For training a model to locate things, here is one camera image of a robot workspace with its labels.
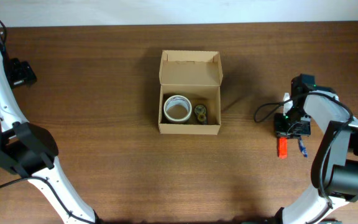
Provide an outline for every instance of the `white wall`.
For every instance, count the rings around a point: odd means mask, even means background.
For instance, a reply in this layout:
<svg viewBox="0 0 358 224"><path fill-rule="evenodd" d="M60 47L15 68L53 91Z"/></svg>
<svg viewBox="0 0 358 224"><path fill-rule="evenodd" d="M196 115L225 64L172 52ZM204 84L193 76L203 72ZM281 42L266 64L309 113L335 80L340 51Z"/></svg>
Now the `white wall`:
<svg viewBox="0 0 358 224"><path fill-rule="evenodd" d="M358 0L0 0L9 27L358 21Z"/></svg>

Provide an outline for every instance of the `tape roll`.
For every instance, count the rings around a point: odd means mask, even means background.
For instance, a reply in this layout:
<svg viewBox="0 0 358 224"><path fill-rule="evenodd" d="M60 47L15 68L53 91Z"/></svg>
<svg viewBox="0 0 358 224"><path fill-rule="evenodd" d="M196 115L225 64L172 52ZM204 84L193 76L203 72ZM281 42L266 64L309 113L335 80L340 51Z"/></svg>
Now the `tape roll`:
<svg viewBox="0 0 358 224"><path fill-rule="evenodd" d="M178 109L178 108L184 108L187 113L179 114L181 115L178 117L173 117L172 114L170 115L169 110L171 109ZM174 124L183 124L187 122L191 116L191 103L190 100L184 96L175 95L169 97L166 102L164 103L164 115L169 120L169 122Z"/></svg>

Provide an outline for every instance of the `red object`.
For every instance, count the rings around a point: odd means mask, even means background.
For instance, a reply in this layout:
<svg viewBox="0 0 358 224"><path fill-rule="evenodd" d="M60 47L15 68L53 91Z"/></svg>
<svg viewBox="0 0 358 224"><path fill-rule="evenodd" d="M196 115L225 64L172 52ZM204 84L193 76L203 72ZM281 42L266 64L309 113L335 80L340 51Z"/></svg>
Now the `red object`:
<svg viewBox="0 0 358 224"><path fill-rule="evenodd" d="M285 159L287 158L288 155L287 138L280 137L277 140L278 140L278 145L277 145L278 156L281 159Z"/></svg>

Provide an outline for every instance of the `wooden table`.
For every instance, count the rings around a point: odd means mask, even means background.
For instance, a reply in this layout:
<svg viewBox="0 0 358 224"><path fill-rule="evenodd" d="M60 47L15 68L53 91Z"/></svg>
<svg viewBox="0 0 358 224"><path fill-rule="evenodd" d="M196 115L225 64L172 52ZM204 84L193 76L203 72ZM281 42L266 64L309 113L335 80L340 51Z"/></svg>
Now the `wooden table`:
<svg viewBox="0 0 358 224"><path fill-rule="evenodd" d="M310 184L323 135L313 123L288 158L276 153L262 103L279 101L300 73L333 87L358 118L358 22L9 29L11 57L38 76L14 90L60 148L67 177L105 220L194 222L269 217ZM223 63L217 136L158 132L162 50L217 50ZM0 169L0 183L11 176ZM330 217L358 223L358 202ZM0 190L0 223L61 223L27 182Z"/></svg>

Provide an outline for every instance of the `cardboard box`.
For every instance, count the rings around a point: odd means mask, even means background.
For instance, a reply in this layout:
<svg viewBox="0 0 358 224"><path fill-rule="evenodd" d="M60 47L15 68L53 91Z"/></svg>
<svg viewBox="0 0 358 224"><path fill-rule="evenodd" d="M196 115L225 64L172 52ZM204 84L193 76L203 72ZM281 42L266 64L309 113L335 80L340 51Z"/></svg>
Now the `cardboard box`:
<svg viewBox="0 0 358 224"><path fill-rule="evenodd" d="M218 134L221 128L222 79L219 52L164 50L160 64L160 133ZM187 97L193 110L196 105L204 104L207 108L208 124L199 124L193 111L187 123L169 123L163 113L163 105L173 95Z"/></svg>

